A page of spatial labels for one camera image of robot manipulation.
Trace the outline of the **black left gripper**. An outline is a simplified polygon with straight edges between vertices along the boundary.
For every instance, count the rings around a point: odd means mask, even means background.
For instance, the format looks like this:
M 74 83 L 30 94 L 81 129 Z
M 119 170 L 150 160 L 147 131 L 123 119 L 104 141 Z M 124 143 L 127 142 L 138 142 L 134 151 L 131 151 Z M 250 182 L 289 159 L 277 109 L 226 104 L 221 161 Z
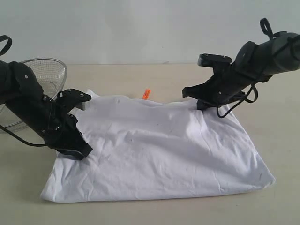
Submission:
M 60 124 L 55 124 L 43 138 L 45 144 L 72 160 L 83 160 L 92 151 L 82 133 L 77 129 L 78 120 L 72 114 L 62 117 Z

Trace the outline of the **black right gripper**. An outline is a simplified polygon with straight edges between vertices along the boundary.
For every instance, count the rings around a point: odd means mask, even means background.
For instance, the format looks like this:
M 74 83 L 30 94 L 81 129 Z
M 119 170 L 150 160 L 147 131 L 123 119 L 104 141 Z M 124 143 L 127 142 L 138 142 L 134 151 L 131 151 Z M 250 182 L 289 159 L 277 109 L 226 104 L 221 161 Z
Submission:
M 222 74 L 213 75 L 203 84 L 183 88 L 182 97 L 198 99 L 197 110 L 217 108 L 242 100 L 246 96 L 242 90 L 251 83 L 253 83 L 253 79 L 232 69 L 227 69 Z

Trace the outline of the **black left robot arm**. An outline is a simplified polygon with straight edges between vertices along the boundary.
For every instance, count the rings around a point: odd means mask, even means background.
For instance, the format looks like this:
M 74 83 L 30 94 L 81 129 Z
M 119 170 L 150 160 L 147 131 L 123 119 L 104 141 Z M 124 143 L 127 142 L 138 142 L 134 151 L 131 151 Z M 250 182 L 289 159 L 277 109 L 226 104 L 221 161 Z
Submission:
M 0 63 L 0 103 L 20 118 L 39 137 L 42 144 L 30 143 L 4 126 L 1 130 L 32 147 L 49 147 L 77 160 L 87 157 L 92 147 L 77 128 L 72 109 L 91 100 L 76 89 L 59 91 L 56 99 L 44 93 L 32 69 L 20 62 Z

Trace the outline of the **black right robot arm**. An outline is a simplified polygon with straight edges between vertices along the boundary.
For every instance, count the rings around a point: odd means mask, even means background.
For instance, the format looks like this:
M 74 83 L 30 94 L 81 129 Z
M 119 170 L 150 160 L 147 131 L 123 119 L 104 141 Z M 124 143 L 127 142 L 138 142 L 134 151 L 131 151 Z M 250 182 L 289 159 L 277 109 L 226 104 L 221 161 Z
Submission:
M 228 56 L 203 53 L 198 65 L 213 69 L 205 83 L 182 90 L 183 97 L 197 99 L 197 109 L 216 108 L 246 99 L 243 90 L 267 82 L 273 75 L 300 68 L 300 36 L 281 32 L 262 44 L 245 43 L 235 60 Z

